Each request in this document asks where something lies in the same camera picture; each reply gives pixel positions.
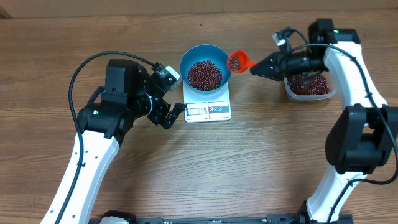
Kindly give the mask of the orange measuring scoop blue handle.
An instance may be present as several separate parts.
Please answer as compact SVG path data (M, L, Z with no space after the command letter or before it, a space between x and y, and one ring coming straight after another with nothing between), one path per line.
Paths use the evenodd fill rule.
M241 69L238 70L238 71L234 71L234 72L231 71L231 70L229 69L229 67L228 67L229 58L230 58L230 57L233 57L233 56L239 57L239 61L240 61L240 64L241 64ZM229 57L228 57L228 59L227 59L227 68L228 68L228 70L231 71L232 73L243 73L243 72L245 72L247 69L250 69L250 68L252 68L253 66L255 66L256 64L257 64L257 62L251 61L251 60L249 59L248 54L247 54L245 51L243 51L243 50L234 51L233 53L231 53L231 54L229 55Z

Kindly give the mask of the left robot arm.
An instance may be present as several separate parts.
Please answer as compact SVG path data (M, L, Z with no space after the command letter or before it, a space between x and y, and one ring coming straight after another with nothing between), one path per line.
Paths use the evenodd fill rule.
M76 116L73 152L42 223L88 223L105 173L133 122L146 117L169 129L186 108L163 100L181 76L160 63L152 71L148 74L132 60L108 62L104 86L95 90Z

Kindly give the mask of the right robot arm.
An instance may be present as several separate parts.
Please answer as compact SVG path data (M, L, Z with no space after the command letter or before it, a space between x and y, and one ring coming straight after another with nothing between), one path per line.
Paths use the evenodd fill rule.
M294 29L277 31L278 51L254 64L253 75L281 81L309 72L328 71L343 111L326 138L328 168L316 191L296 214L268 215L268 223L351 223L340 213L368 175L397 154L397 108L389 106L366 68L361 41L354 29L337 29L331 19L308 28L305 43L290 45Z

